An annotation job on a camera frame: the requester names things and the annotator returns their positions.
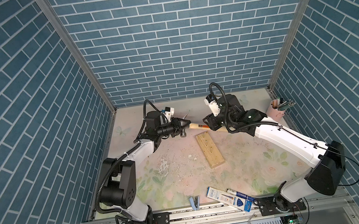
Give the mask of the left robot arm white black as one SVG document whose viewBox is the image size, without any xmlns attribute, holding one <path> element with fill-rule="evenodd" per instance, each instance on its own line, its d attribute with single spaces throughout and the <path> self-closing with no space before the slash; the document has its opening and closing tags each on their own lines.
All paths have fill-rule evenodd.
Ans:
<svg viewBox="0 0 359 224">
<path fill-rule="evenodd" d="M 173 108 L 158 109 L 150 100 L 143 103 L 143 119 L 134 146 L 118 158 L 102 163 L 95 195 L 95 210 L 100 214 L 119 213 L 128 220 L 149 223 L 152 211 L 137 198 L 136 167 L 156 152 L 161 141 L 176 136 L 185 137 L 191 121 L 173 116 Z"/>
</svg>

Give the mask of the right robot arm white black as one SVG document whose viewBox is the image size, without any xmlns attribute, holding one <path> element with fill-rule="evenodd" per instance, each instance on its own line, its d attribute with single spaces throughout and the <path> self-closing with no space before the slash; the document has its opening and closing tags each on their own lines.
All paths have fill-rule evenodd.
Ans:
<svg viewBox="0 0 359 224">
<path fill-rule="evenodd" d="M 257 110 L 245 110 L 235 95 L 226 94 L 217 83 L 209 84 L 205 98 L 211 113 L 203 121 L 210 130 L 225 129 L 231 134 L 247 133 L 264 139 L 298 157 L 310 168 L 292 181 L 284 181 L 274 194 L 274 204 L 281 211 L 288 211 L 299 199 L 319 193 L 335 194 L 342 186 L 346 162 L 344 146 L 332 141 L 326 143 L 287 128 L 267 114 Z"/>
</svg>

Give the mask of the wooden block with nails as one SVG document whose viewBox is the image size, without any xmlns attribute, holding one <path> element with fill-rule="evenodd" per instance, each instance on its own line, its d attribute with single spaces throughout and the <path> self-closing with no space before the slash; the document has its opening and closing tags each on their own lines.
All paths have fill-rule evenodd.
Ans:
<svg viewBox="0 0 359 224">
<path fill-rule="evenodd" d="M 198 134 L 196 136 L 196 141 L 199 144 L 211 169 L 214 169 L 225 163 L 224 157 L 220 153 L 218 147 L 208 132 Z"/>
</svg>

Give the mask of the steel claw hammer wooden handle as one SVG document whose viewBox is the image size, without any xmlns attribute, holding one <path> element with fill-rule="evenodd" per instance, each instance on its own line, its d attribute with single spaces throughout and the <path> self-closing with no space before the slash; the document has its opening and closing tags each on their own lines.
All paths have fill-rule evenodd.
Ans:
<svg viewBox="0 0 359 224">
<path fill-rule="evenodd" d="M 188 128 L 185 128 L 186 130 L 188 129 L 196 129 L 196 130 L 205 130 L 205 131 L 211 131 L 212 129 L 208 126 L 208 125 L 203 125 L 203 124 L 197 124 L 197 123 L 191 123 L 189 125 Z M 219 129 L 215 130 L 215 132 L 228 132 L 227 129 L 225 127 L 220 127 Z"/>
</svg>

